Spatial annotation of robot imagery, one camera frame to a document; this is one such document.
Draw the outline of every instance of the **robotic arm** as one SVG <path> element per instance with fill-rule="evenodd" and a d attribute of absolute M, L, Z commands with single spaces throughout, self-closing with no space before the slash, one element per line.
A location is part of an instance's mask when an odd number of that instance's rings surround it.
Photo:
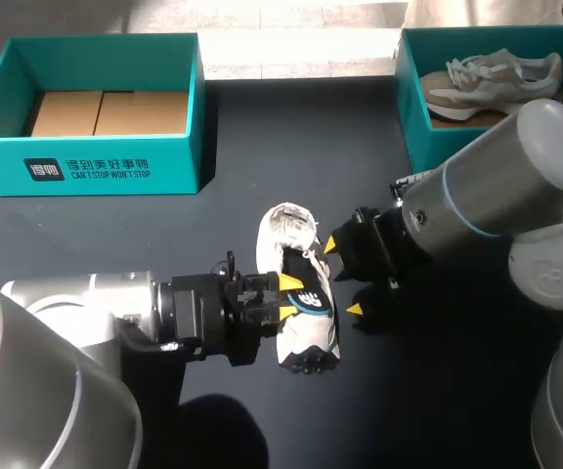
<path fill-rule="evenodd" d="M 214 273 L 168 282 L 142 272 L 7 283 L 0 467 L 135 469 L 143 427 L 119 379 L 120 343 L 184 361 L 250 363 L 260 337 L 296 313 L 280 292 L 302 287 L 284 274 L 242 276 L 231 252 Z"/>
<path fill-rule="evenodd" d="M 380 282 L 395 293 L 418 264 L 509 236 L 516 285 L 563 309 L 563 105 L 531 102 L 436 170 L 391 190 L 392 208 L 359 208 L 333 231 L 326 252 L 341 257 L 338 279 Z M 351 309 L 362 313 L 362 305 Z"/>

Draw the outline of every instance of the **shoe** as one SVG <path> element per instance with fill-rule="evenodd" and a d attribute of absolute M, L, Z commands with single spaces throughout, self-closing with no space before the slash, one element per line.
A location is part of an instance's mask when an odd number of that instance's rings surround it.
<path fill-rule="evenodd" d="M 525 103 L 552 98 L 562 82 L 562 59 L 520 59 L 507 49 L 447 62 L 447 71 L 420 79 L 429 110 L 446 120 L 464 121 L 481 110 L 510 114 Z"/>
<path fill-rule="evenodd" d="M 334 368 L 340 360 L 336 309 L 329 265 L 310 211 L 289 202 L 269 210 L 260 223 L 256 259 L 260 274 L 288 274 L 304 285 L 304 289 L 285 292 L 297 313 L 280 324 L 279 363 L 308 374 Z"/>

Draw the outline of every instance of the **black surface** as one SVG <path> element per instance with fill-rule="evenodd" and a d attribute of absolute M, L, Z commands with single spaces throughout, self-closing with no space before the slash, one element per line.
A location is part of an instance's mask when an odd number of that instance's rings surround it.
<path fill-rule="evenodd" d="M 144 269 L 168 280 L 209 272 L 228 249 L 253 273 L 272 205 L 309 207 L 326 238 L 356 207 L 384 208 L 388 184 L 410 172 L 391 79 L 214 83 L 208 98 L 218 147 L 200 194 L 0 199 L 0 286 Z M 248 367 L 219 357 L 183 376 L 178 363 L 136 359 L 126 380 L 148 429 L 148 467 L 178 467 L 178 450 L 195 467 L 534 467 L 529 412 L 563 319 L 520 298 L 504 257 L 491 258 L 464 276 L 420 273 L 381 333 L 343 314 L 334 372 L 280 368 L 274 339 Z M 334 286 L 340 310 L 360 286 Z M 180 388 L 190 404 L 176 417 Z"/>

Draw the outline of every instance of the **teal shoe box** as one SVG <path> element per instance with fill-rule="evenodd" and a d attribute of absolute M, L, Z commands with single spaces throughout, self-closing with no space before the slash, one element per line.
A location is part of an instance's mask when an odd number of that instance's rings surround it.
<path fill-rule="evenodd" d="M 506 48 L 517 57 L 541 59 L 552 52 L 563 62 L 563 25 L 404 29 L 395 72 L 397 106 L 411 167 L 433 169 L 489 127 L 437 128 L 431 123 L 420 77 L 446 70 L 446 62 Z"/>
<path fill-rule="evenodd" d="M 188 92 L 183 134 L 25 137 L 37 93 Z M 205 82 L 196 34 L 14 37 L 0 58 L 0 196 L 196 193 Z"/>

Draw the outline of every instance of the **shoe lace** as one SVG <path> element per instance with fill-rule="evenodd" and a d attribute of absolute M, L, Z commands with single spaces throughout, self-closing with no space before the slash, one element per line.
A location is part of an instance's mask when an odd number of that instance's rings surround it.
<path fill-rule="evenodd" d="M 461 62 L 458 59 L 447 62 L 447 72 L 457 88 L 469 81 L 477 81 L 478 78 L 492 78 L 492 73 L 487 66 L 477 65 L 472 62 L 480 57 L 482 56 L 471 56 Z"/>
<path fill-rule="evenodd" d="M 310 260 L 310 264 L 312 264 L 312 267 L 314 267 L 317 270 L 322 270 L 323 272 L 325 272 L 325 278 L 319 277 L 319 280 L 321 281 L 321 287 L 325 291 L 326 295 L 329 298 L 332 298 L 331 286 L 329 285 L 329 280 L 328 280 L 329 279 L 329 266 L 327 265 L 327 262 L 321 261 L 318 258 L 317 253 L 314 249 L 308 249 L 307 251 L 303 251 L 302 256 L 303 256 L 304 259 Z"/>

